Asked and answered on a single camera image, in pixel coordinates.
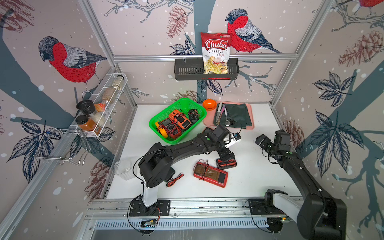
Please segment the small black multimeter front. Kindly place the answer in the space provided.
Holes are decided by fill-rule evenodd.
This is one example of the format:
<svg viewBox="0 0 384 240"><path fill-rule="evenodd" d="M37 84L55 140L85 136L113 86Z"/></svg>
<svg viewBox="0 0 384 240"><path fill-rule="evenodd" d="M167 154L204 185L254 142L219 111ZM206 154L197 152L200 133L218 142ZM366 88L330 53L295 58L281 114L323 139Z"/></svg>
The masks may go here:
<svg viewBox="0 0 384 240"><path fill-rule="evenodd" d="M192 125L194 125L200 119L200 115L199 115L197 109L190 109L188 111L188 115L189 115L189 120L192 123Z"/></svg>

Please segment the yellow multimeter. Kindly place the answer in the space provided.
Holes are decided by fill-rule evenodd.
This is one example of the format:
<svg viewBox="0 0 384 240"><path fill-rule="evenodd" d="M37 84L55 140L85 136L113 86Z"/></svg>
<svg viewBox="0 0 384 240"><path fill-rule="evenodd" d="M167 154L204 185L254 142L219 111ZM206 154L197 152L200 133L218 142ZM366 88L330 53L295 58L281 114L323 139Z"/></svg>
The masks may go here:
<svg viewBox="0 0 384 240"><path fill-rule="evenodd" d="M164 125L161 122L156 122L155 125L158 132L166 139L169 135Z"/></svg>

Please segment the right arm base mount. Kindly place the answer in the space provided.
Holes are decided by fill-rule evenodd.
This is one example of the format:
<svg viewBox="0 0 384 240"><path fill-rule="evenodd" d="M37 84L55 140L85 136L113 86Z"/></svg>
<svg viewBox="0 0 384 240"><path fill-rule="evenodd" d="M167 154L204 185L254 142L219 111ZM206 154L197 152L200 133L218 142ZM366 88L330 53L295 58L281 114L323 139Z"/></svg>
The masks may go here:
<svg viewBox="0 0 384 240"><path fill-rule="evenodd" d="M244 207L249 208L252 215L285 215L273 205L274 194L287 195L284 191L268 189L263 199L248 199Z"/></svg>

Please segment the red black multimeter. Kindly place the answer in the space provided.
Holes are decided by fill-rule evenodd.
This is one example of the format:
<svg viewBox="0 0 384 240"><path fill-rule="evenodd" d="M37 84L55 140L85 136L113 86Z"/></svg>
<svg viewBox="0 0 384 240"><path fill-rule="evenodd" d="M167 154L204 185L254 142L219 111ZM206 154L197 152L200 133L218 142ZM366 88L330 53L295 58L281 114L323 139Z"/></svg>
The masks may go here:
<svg viewBox="0 0 384 240"><path fill-rule="evenodd" d="M168 132L169 136L167 138L175 140L182 135L181 129L177 125L175 125L169 118L161 121L161 123L164 125Z"/></svg>

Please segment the small black multimeter with leads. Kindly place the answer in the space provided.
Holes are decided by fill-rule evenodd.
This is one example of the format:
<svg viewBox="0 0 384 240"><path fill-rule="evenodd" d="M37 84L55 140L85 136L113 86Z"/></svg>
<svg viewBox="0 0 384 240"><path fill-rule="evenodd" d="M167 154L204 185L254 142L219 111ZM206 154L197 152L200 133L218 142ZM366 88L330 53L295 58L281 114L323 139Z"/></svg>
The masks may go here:
<svg viewBox="0 0 384 240"><path fill-rule="evenodd" d="M235 168L237 166L237 161L235 159L230 159L227 161L216 159L216 165L218 169L226 170L226 169Z"/></svg>

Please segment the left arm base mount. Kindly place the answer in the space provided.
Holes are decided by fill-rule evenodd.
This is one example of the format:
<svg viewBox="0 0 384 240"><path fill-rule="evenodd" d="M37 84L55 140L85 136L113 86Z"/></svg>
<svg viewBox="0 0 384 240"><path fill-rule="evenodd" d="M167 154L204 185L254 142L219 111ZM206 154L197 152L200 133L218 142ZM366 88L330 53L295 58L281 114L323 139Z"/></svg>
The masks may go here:
<svg viewBox="0 0 384 240"><path fill-rule="evenodd" d="M169 216L170 200L158 200L150 207L146 207L142 200L134 200L130 203L128 214L130 217L158 217Z"/></svg>

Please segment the green plastic basket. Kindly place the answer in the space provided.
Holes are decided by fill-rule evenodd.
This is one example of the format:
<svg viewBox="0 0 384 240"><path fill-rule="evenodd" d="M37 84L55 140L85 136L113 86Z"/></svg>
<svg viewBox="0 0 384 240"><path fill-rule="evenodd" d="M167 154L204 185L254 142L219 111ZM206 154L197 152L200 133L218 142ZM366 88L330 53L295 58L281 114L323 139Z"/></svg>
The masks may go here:
<svg viewBox="0 0 384 240"><path fill-rule="evenodd" d="M149 121L149 127L166 143L179 143L207 116L196 102L182 98L165 108Z"/></svg>

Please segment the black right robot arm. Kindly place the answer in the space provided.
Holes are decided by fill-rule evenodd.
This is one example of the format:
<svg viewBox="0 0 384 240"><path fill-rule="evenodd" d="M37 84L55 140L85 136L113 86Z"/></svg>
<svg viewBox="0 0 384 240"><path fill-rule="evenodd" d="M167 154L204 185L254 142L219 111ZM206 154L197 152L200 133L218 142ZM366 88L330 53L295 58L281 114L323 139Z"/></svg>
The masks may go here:
<svg viewBox="0 0 384 240"><path fill-rule="evenodd" d="M288 173L303 197L303 202L298 203L283 191L269 189L265 193L266 205L279 209L294 220L306 240L346 239L346 204L324 190L300 156L291 152L290 134L278 130L274 140L260 135L255 143L267 153L269 160L274 159Z"/></svg>

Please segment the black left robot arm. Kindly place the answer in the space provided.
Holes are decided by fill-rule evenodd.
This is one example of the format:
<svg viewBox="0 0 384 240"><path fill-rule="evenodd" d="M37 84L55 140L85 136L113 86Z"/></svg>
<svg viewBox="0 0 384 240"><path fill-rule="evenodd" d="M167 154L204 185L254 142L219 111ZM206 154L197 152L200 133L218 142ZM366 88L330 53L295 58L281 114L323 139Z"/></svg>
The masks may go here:
<svg viewBox="0 0 384 240"><path fill-rule="evenodd" d="M239 133L231 133L224 126L215 129L205 128L190 141L177 145L163 146L155 143L139 160L139 173L144 178L144 191L141 197L146 208L158 202L158 185L173 176L172 165L195 155L208 155L217 152L219 159L228 162L235 159L229 147L241 140Z"/></svg>

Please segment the large red multimeter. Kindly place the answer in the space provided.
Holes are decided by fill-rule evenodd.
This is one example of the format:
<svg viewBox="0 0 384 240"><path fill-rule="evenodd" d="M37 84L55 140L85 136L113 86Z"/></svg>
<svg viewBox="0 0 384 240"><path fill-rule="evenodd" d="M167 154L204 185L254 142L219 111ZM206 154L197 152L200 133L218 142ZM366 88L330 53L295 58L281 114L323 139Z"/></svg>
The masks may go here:
<svg viewBox="0 0 384 240"><path fill-rule="evenodd" d="M205 162L197 162L194 167L193 175L200 181L225 188L229 174L228 172L214 168Z"/></svg>

